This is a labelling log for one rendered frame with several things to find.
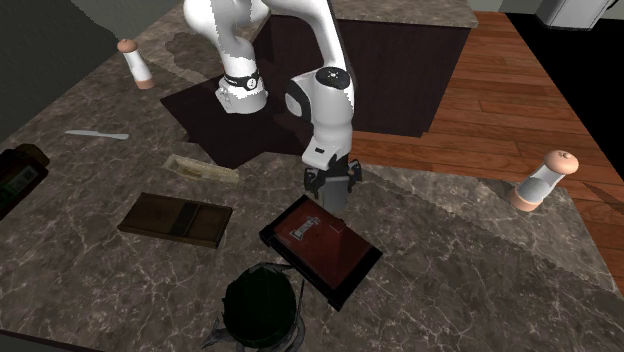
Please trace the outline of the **beige rectangular dish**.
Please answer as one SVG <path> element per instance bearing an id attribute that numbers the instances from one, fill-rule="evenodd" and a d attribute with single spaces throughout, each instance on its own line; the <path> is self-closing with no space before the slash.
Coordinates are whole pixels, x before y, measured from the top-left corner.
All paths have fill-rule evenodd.
<path id="1" fill-rule="evenodd" d="M 237 184 L 239 182 L 239 172 L 237 170 L 176 154 L 171 154 L 162 167 L 179 176 L 196 181 L 206 180 L 228 184 Z"/>

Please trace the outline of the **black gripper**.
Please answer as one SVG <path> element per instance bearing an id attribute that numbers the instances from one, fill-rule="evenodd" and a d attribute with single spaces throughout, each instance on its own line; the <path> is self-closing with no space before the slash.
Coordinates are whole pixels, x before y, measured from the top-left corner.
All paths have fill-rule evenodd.
<path id="1" fill-rule="evenodd" d="M 304 171 L 304 188 L 311 192 L 316 199 L 319 198 L 319 190 L 325 184 L 325 177 L 341 177 L 349 176 L 348 188 L 362 180 L 362 168 L 357 159 L 349 162 L 349 155 L 346 154 L 340 159 L 332 157 L 333 164 L 327 169 L 322 170 L 313 167 L 306 167 Z"/>

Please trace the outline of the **white appliance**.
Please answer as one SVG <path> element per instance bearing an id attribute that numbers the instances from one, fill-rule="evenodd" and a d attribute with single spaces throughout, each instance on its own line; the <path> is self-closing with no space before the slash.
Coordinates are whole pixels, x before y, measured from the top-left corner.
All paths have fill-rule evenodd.
<path id="1" fill-rule="evenodd" d="M 543 0 L 535 15 L 549 28 L 591 30 L 619 0 Z"/>

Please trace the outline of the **dark maroon robot stand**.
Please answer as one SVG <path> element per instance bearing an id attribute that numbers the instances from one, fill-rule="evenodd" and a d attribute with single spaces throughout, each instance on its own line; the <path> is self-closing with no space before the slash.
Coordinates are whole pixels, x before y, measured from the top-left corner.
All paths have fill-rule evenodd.
<path id="1" fill-rule="evenodd" d="M 161 99 L 189 135 L 218 165 L 235 169 L 264 152 L 300 155 L 313 126 L 291 114 L 284 101 L 288 81 L 282 67 L 258 61 L 268 91 L 267 104 L 252 114 L 229 114 L 217 100 L 217 77 Z"/>

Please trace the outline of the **white knife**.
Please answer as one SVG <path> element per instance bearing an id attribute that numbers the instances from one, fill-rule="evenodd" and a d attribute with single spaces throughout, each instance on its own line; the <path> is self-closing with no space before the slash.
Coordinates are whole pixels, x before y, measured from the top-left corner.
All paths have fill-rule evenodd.
<path id="1" fill-rule="evenodd" d="M 102 137 L 102 138 L 111 138 L 116 140 L 127 140 L 129 138 L 129 134 L 116 134 L 116 133 L 102 133 L 98 131 L 92 130 L 67 130 L 64 132 L 65 134 L 70 135 L 79 135 L 79 136 L 92 136 L 92 137 Z"/>

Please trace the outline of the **red book with black edge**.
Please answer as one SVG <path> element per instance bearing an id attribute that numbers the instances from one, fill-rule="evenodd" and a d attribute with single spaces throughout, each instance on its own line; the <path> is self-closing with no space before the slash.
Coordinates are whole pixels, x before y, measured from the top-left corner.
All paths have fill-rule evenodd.
<path id="1" fill-rule="evenodd" d="M 337 311 L 382 257 L 379 249 L 306 195 L 259 236 Z"/>

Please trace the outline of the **brown wooden tray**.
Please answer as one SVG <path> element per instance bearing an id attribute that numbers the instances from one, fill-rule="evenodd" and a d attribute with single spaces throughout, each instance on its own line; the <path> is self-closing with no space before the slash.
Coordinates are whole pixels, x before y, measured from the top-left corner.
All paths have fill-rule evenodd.
<path id="1" fill-rule="evenodd" d="M 232 213 L 227 206 L 142 192 L 117 228 L 216 249 Z"/>

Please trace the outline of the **white and tan pepper mill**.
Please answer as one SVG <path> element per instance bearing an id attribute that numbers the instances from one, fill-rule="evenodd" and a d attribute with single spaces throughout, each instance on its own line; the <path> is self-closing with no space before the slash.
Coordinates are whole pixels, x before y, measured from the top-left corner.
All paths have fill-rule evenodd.
<path id="1" fill-rule="evenodd" d="M 508 202 L 516 209 L 532 212 L 566 176 L 579 168 L 578 159 L 563 150 L 549 151 L 542 164 L 507 194 Z"/>
<path id="2" fill-rule="evenodd" d="M 142 90 L 153 88 L 153 76 L 140 55 L 138 44 L 131 39 L 122 39 L 117 49 L 123 54 L 137 87 Z"/>

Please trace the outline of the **dark bottle with label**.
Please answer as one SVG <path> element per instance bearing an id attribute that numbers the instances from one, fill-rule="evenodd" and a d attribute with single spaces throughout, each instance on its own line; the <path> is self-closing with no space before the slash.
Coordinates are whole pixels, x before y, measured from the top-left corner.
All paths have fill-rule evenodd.
<path id="1" fill-rule="evenodd" d="M 0 154 L 0 221 L 47 177 L 49 164 L 34 144 L 20 144 Z"/>

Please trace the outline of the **dark green round pot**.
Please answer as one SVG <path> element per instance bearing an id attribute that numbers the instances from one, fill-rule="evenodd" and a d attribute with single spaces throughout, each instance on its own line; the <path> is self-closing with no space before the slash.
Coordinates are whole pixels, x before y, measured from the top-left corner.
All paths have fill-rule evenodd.
<path id="1" fill-rule="evenodd" d="M 306 333 L 301 316 L 303 292 L 296 292 L 287 264 L 262 262 L 232 281 L 222 298 L 223 312 L 201 343 L 222 342 L 235 352 L 299 352 Z"/>

